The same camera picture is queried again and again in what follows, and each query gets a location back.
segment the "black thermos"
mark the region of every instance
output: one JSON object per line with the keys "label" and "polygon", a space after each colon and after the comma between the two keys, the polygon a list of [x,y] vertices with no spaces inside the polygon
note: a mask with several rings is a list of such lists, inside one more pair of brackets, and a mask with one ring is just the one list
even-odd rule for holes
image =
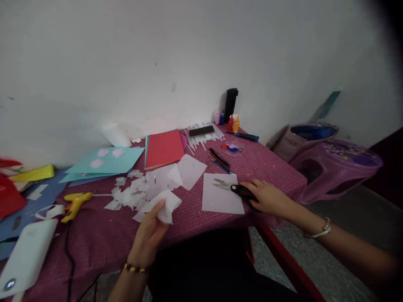
{"label": "black thermos", "polygon": [[234,113],[235,100],[237,96],[237,88],[230,88],[227,90],[227,99],[225,100],[224,123],[228,124],[231,115]]}

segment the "black pants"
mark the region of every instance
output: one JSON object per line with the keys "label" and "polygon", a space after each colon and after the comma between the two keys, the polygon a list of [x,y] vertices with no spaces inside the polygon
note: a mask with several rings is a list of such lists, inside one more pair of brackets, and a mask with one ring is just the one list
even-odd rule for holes
{"label": "black pants", "polygon": [[258,274],[239,229],[201,234],[157,253],[148,287],[153,301],[303,301]]}

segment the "pink checkered tablecloth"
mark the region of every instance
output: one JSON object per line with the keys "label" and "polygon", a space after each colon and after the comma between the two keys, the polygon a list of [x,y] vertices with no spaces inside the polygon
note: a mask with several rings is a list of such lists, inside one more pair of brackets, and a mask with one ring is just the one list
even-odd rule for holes
{"label": "pink checkered tablecloth", "polygon": [[[237,138],[227,133],[225,138],[224,141],[208,141],[205,144],[206,151],[199,145],[194,152],[194,158],[208,165],[206,173],[223,173],[217,165],[207,160],[208,148],[213,148],[231,164],[231,171],[237,174],[239,182],[250,181],[254,177],[263,179],[281,189],[296,202],[300,200],[306,189],[306,179],[295,169],[261,143]],[[224,153],[221,145],[233,140],[245,145],[246,152],[243,155],[229,156]],[[144,141],[137,145],[144,146]],[[188,148],[186,153],[192,156]],[[143,172],[144,153],[134,168]],[[115,179],[116,177],[110,177],[86,185],[66,187],[56,201],[66,204],[63,196],[78,192],[110,193],[114,188]],[[126,180],[126,186],[130,185],[131,180],[130,178]],[[173,191],[182,199],[182,203],[173,213],[174,224],[169,228],[163,247],[225,225],[236,225],[238,221],[245,221],[244,218],[248,219],[250,225],[262,222],[270,227],[279,226],[276,218],[256,213],[245,203],[245,215],[202,211],[202,191],[203,176],[190,191],[183,187]],[[68,245],[70,254],[76,262],[73,299],[78,299],[98,274],[121,269],[133,244],[139,223],[131,218],[137,212],[128,207],[120,211],[105,210],[104,207],[110,201],[111,197],[94,197],[85,202],[71,225]],[[39,279],[25,293],[24,301],[66,300],[71,267],[64,253],[65,236],[66,233],[63,232],[53,240]]]}

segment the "black scissor handle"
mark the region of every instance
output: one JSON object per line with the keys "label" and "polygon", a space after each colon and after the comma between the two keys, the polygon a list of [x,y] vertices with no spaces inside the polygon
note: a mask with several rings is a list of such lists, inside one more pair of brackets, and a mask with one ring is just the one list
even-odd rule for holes
{"label": "black scissor handle", "polygon": [[254,208],[250,200],[254,200],[257,203],[259,202],[256,198],[256,196],[247,188],[242,185],[231,185],[231,191],[236,193],[239,197],[242,198],[242,200],[252,209],[254,209],[256,212],[261,213],[258,209]]}

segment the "white power bank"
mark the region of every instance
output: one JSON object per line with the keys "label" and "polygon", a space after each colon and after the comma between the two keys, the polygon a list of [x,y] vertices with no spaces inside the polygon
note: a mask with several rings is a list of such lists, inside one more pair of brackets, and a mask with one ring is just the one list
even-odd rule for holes
{"label": "white power bank", "polygon": [[35,284],[57,224],[57,219],[49,219],[24,227],[1,274],[0,299]]}

